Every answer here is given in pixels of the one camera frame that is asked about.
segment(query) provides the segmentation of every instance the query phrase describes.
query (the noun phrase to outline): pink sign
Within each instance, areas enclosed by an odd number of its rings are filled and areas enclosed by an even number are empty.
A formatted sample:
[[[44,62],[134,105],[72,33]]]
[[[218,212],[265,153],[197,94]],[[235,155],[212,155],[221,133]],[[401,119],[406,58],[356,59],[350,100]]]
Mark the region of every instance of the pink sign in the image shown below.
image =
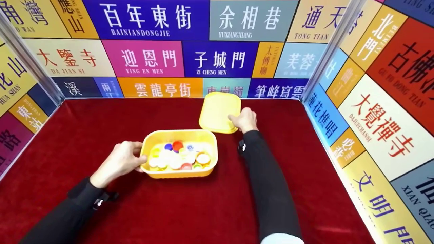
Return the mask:
[[[102,40],[118,77],[184,77],[180,41]]]
[[[0,175],[12,163],[33,133],[9,112],[0,118]]]

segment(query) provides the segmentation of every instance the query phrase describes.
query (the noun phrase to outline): left hand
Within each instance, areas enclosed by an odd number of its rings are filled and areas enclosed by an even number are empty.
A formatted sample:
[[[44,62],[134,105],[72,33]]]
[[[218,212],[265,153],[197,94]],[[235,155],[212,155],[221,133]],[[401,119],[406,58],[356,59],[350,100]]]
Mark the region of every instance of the left hand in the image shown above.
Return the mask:
[[[148,157],[140,153],[143,143],[124,141],[116,144],[107,159],[101,164],[98,170],[90,177],[90,182],[97,188],[105,188],[119,176],[125,175],[133,170],[143,172],[140,165],[147,162]]]

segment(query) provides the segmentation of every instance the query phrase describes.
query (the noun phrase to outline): wall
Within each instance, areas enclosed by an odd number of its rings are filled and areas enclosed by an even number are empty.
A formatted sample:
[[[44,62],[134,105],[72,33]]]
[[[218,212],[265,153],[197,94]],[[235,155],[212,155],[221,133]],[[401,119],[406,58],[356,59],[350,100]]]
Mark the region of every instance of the wall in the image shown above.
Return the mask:
[[[1,2],[66,97],[298,99],[349,0]]]
[[[0,179],[55,108],[29,69],[0,37]]]
[[[434,2],[367,0],[306,100],[381,243],[434,241]]]

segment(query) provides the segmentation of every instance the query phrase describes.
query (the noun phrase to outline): yellow plastic container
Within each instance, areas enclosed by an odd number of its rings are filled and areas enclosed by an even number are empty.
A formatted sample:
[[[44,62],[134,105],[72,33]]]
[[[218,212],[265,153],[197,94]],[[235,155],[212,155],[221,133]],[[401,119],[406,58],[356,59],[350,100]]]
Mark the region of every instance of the yellow plastic container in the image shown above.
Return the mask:
[[[205,96],[199,125],[212,132],[232,134],[238,129],[227,118],[241,113],[241,99],[232,93],[211,92]]]
[[[195,142],[206,143],[210,145],[209,150],[206,152],[210,155],[211,161],[209,166],[204,169],[196,170],[165,170],[165,171],[152,171],[148,163],[142,164],[140,168],[149,176],[155,179],[159,178],[186,178],[186,177],[203,177],[211,174],[214,170],[218,160],[217,152],[217,139],[216,136],[208,130],[161,130],[154,131],[149,134],[143,141],[141,148],[141,155],[148,155],[156,146],[164,147],[167,143],[173,143],[174,141],[182,142]]]

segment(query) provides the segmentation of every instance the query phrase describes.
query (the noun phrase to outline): container lid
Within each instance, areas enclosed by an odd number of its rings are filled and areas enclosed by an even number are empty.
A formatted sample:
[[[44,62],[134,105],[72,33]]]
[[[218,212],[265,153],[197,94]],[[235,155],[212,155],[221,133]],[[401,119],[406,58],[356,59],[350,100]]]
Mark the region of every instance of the container lid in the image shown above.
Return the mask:
[[[211,132],[232,134],[238,129],[227,118],[241,113],[241,99],[232,93],[211,92],[205,96],[199,125]]]

